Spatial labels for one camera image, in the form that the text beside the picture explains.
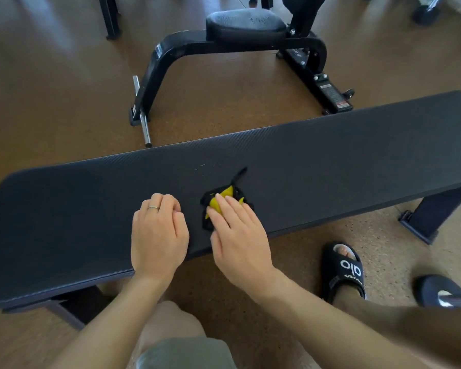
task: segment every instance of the forearm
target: forearm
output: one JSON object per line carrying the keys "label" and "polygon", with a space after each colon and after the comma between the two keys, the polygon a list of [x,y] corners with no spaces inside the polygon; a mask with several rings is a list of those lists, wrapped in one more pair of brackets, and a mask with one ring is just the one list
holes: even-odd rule
{"label": "forearm", "polygon": [[277,271],[255,299],[299,338],[323,369],[427,368],[360,321],[334,308]]}
{"label": "forearm", "polygon": [[135,275],[51,367],[124,369],[141,330],[168,284]]}

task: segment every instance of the person's left hand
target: person's left hand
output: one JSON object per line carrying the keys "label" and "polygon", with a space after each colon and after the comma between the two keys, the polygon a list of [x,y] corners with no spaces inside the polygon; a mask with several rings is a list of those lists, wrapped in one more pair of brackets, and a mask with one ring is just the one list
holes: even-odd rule
{"label": "person's left hand", "polygon": [[171,282],[188,250],[190,234],[181,205],[155,193],[133,215],[131,258],[135,273]]}

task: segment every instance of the hand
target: hand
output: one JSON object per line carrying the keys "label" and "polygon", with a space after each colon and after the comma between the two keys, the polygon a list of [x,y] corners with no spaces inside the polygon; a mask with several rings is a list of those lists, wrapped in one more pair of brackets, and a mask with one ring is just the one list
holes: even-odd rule
{"label": "hand", "polygon": [[136,274],[169,285],[186,256],[189,238],[177,199],[170,194],[153,194],[133,215],[131,257]]}
{"label": "hand", "polygon": [[215,264],[231,283],[256,300],[276,271],[266,232],[249,205],[220,194],[215,198],[222,215],[207,208],[215,227],[210,237]]}

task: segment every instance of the speckled floor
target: speckled floor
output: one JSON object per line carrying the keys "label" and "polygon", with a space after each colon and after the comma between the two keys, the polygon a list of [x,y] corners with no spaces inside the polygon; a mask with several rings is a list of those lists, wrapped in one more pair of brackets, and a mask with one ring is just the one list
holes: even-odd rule
{"label": "speckled floor", "polygon": [[[275,0],[275,11],[289,14]],[[97,0],[0,0],[0,180],[13,171],[142,148],[128,125],[131,75],[142,75],[165,35],[204,28],[207,14],[247,0],[118,0],[123,37],[105,40]],[[417,0],[326,0],[313,26],[326,72],[357,90],[357,107],[461,89],[461,16],[443,7],[429,28],[410,22]],[[273,52],[191,56],[163,82],[150,123],[154,145],[320,115]],[[413,304],[410,280],[436,268],[461,285],[461,207],[428,247],[396,221],[410,202],[271,240],[274,264],[318,289],[323,243],[363,259],[375,302]],[[185,263],[167,292],[224,339],[239,368],[313,367],[294,338],[218,272],[211,256]],[[0,368],[49,363],[76,335],[46,310],[0,314]]]}

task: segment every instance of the slide sandal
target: slide sandal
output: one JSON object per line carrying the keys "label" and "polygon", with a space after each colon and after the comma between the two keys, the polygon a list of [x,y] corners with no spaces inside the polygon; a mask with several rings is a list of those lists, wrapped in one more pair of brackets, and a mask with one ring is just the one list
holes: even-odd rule
{"label": "slide sandal", "polygon": [[[357,260],[337,253],[338,247],[347,247]],[[348,244],[330,243],[324,246],[321,257],[321,298],[329,304],[333,303],[338,287],[349,284],[356,287],[360,295],[367,299],[364,289],[364,269],[360,257]]]}

